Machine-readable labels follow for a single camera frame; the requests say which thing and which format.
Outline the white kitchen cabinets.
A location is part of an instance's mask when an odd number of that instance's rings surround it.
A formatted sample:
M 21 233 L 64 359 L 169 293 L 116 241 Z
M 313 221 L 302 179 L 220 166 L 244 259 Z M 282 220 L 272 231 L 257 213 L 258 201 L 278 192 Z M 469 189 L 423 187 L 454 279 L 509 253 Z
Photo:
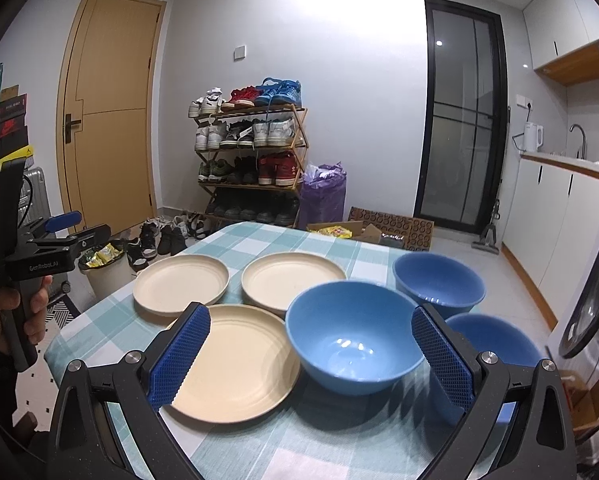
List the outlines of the white kitchen cabinets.
M 523 154 L 502 251 L 554 328 L 566 310 L 599 230 L 599 165 Z

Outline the patterned cardboard box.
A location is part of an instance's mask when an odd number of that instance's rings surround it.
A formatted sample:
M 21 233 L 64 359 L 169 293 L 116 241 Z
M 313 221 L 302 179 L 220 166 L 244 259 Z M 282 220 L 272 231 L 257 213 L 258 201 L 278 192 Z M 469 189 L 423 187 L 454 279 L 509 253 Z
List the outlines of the patterned cardboard box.
M 350 208 L 348 220 L 361 221 L 365 228 L 372 224 L 384 237 L 411 252 L 428 252 L 432 246 L 433 221 L 358 207 Z

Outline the white electric kettle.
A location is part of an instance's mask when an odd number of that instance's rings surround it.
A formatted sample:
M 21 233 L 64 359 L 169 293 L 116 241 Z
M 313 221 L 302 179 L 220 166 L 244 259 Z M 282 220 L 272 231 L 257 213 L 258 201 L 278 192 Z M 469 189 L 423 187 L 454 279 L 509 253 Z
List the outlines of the white electric kettle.
M 523 133 L 523 151 L 537 153 L 543 145 L 543 127 L 534 122 L 525 122 Z

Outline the open brown cardboard box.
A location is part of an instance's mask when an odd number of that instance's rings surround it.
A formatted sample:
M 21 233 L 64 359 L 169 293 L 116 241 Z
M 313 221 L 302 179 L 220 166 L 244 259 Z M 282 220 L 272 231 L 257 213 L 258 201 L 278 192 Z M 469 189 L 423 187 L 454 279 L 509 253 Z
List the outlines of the open brown cardboard box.
M 306 226 L 308 232 L 338 238 L 339 240 L 356 240 L 371 244 L 379 244 L 382 232 L 373 224 L 365 225 L 362 221 L 312 223 Z

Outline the wooden door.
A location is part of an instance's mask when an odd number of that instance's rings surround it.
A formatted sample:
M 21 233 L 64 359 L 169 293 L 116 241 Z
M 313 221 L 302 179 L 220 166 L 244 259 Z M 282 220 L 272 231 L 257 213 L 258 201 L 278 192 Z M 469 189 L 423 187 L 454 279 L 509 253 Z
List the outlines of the wooden door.
M 153 76 L 165 2 L 82 0 L 68 34 L 57 104 L 62 206 L 81 228 L 125 231 L 154 216 Z

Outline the cream trash bin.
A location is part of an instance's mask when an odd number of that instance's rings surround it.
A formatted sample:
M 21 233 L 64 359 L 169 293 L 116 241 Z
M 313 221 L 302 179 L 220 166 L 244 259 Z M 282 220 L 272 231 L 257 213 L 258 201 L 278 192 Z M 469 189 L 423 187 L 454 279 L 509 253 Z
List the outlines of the cream trash bin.
M 113 294 L 134 279 L 122 240 L 111 240 L 106 245 L 87 249 L 77 260 L 77 265 L 98 300 Z

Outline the cream plate front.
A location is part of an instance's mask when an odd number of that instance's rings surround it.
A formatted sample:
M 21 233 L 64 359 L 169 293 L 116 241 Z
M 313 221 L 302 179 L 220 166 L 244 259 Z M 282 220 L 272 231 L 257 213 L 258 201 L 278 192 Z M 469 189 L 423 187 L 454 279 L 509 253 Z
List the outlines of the cream plate front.
M 291 393 L 301 362 L 277 315 L 243 304 L 215 304 L 211 331 L 172 408 L 208 424 L 267 414 Z

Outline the large light blue bowl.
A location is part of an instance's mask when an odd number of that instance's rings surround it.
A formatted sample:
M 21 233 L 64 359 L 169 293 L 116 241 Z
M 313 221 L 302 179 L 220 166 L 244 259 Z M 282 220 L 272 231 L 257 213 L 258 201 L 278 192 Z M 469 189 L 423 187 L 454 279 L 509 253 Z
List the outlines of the large light blue bowl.
M 309 288 L 286 311 L 286 333 L 307 374 L 343 396 L 368 396 L 424 360 L 411 318 L 417 304 L 397 290 L 361 281 Z

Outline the purple plastic bag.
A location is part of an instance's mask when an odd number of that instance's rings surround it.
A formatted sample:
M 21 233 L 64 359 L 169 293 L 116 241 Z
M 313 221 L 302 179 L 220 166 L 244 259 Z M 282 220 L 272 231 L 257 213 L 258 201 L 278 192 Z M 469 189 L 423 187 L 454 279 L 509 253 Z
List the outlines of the purple plastic bag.
M 308 164 L 299 189 L 298 227 L 341 221 L 344 217 L 347 173 L 340 162 Z

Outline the vacuum mop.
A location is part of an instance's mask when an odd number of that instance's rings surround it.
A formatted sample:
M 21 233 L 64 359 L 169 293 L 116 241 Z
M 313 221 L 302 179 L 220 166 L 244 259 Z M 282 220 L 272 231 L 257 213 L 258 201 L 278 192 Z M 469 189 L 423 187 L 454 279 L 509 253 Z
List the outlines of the vacuum mop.
M 500 219 L 499 208 L 500 200 L 495 200 L 487 226 L 485 226 L 479 239 L 471 244 L 474 249 L 480 250 L 481 252 L 488 252 L 493 255 L 499 254 L 499 248 L 497 246 L 497 222 Z

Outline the wooden shoe rack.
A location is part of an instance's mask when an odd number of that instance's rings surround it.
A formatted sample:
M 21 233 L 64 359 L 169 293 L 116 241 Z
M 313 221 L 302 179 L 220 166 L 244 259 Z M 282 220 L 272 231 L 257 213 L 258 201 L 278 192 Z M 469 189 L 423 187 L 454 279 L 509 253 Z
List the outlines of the wooden shoe rack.
M 293 104 L 191 112 L 198 185 L 208 194 L 194 214 L 223 226 L 259 221 L 298 225 L 309 141 L 308 110 Z

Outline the dark blue bowl back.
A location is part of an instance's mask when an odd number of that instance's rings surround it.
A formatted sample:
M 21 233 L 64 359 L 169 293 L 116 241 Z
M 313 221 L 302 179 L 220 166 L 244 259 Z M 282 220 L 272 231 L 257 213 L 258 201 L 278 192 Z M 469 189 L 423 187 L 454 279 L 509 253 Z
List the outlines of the dark blue bowl back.
M 486 297 L 482 278 L 462 262 L 433 252 L 406 252 L 393 264 L 396 287 L 432 304 L 443 318 L 467 313 Z

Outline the white washing machine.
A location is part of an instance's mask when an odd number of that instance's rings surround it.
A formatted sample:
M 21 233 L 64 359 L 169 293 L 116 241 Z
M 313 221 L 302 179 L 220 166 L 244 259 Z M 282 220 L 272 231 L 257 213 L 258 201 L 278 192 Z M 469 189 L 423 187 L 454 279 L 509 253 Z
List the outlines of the white washing machine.
M 584 441 L 599 431 L 599 233 L 548 351 L 562 376 L 575 438 Z

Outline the cream plate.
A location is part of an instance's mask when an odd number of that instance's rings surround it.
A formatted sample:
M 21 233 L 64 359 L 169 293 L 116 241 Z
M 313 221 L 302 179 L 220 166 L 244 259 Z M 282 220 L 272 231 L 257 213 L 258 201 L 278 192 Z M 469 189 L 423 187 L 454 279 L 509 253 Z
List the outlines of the cream plate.
M 156 315 L 176 316 L 191 302 L 214 304 L 224 296 L 229 270 L 205 255 L 173 256 L 153 263 L 135 280 L 134 300 Z
M 305 290 L 346 279 L 345 271 L 325 257 L 307 252 L 276 252 L 252 261 L 242 272 L 241 287 L 258 307 L 285 315 L 293 300 Z
M 291 393 L 301 362 L 277 315 L 243 304 L 215 304 L 211 331 L 172 408 L 208 424 L 267 414 Z

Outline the dark blue bowl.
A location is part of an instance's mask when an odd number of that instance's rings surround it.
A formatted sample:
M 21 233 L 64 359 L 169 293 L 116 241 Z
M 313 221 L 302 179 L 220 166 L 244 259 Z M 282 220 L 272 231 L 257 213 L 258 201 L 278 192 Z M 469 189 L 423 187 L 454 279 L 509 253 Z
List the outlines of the dark blue bowl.
M 396 287 L 432 304 L 443 318 L 467 313 L 486 297 L 482 278 L 462 262 L 433 252 L 406 252 L 393 264 Z
M 447 325 L 462 334 L 479 352 L 493 351 L 505 364 L 535 367 L 546 357 L 516 326 L 482 313 L 460 313 L 446 320 Z M 429 397 L 441 419 L 455 426 L 462 415 L 461 408 L 453 405 L 436 375 L 429 373 Z

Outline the chrome faucet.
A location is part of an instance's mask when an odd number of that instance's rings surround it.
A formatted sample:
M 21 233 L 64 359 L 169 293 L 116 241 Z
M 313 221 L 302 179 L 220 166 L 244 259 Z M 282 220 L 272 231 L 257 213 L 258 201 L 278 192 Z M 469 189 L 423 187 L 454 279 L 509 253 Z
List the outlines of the chrome faucet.
M 588 142 L 587 142 L 587 136 L 586 136 L 585 130 L 581 125 L 572 124 L 571 128 L 569 128 L 569 132 L 573 133 L 575 131 L 577 131 L 579 134 L 579 138 L 578 138 L 579 144 L 576 149 L 576 157 L 578 159 L 586 159 Z

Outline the teal checkered tablecloth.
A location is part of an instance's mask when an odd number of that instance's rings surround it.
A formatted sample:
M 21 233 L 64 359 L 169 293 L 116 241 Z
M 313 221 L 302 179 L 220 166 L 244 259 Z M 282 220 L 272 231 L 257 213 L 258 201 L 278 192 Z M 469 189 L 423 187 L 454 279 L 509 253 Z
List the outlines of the teal checkered tablecloth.
M 349 278 L 396 286 L 399 249 L 338 240 L 254 222 L 241 222 L 191 247 L 226 264 L 222 300 L 242 304 L 241 274 L 274 252 L 310 252 L 337 263 Z M 45 360 L 55 380 L 68 362 L 115 363 L 146 348 L 165 318 L 135 306 L 132 286 L 103 299 L 60 331 Z M 162 413 L 181 448 L 208 479 L 414 479 L 451 433 L 429 398 L 429 367 L 372 396 L 339 396 L 306 374 L 267 415 L 228 426 L 208 426 L 173 410 Z

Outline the black framed glass door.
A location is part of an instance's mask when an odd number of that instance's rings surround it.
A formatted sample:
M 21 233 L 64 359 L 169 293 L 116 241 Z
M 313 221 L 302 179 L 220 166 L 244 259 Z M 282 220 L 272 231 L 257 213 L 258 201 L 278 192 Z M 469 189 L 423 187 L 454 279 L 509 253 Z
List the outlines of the black framed glass door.
M 478 234 L 487 226 L 505 161 L 508 70 L 498 14 L 425 0 L 427 90 L 414 213 Z

